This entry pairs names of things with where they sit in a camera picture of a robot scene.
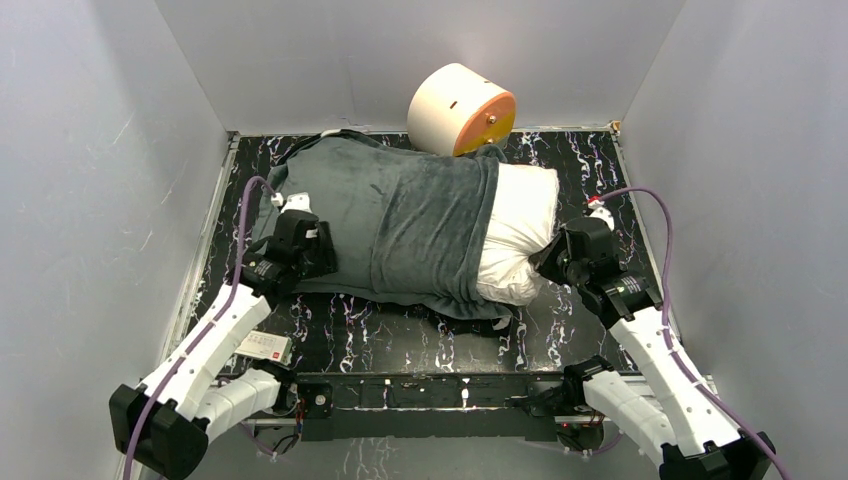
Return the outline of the white pillow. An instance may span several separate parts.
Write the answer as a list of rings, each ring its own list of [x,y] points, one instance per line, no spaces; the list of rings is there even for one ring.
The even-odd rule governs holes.
[[[558,196],[559,179],[554,169],[499,166],[476,283],[482,298],[526,306],[547,285],[531,257],[553,239]]]

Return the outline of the grey plush pillowcase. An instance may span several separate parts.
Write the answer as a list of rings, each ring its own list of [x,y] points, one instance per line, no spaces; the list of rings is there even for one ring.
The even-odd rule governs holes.
[[[267,179],[284,196],[308,194],[338,259],[336,273],[302,281],[298,292],[421,304],[456,320],[509,319],[511,308],[477,287],[506,161],[497,146],[438,156],[351,130],[296,143]]]

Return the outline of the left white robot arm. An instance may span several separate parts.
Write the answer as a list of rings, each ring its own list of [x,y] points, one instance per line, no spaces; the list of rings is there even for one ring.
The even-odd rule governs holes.
[[[260,359],[221,387],[228,359],[300,282],[336,272],[328,222],[304,210],[280,213],[271,235],[243,247],[232,276],[178,347],[137,386],[122,384],[108,406],[116,448],[166,479],[185,479],[218,436],[267,410],[294,411],[295,374],[280,360]]]

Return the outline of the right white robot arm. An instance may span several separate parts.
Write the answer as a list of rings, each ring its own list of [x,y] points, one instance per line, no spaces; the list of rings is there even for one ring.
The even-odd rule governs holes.
[[[576,290],[584,307],[635,361],[655,397],[630,387],[604,358],[564,370],[563,399],[577,414],[611,419],[662,479],[762,479],[772,465],[768,436],[747,433],[712,402],[712,391],[662,320],[658,288],[619,262],[608,223],[573,219],[533,257],[547,280]]]

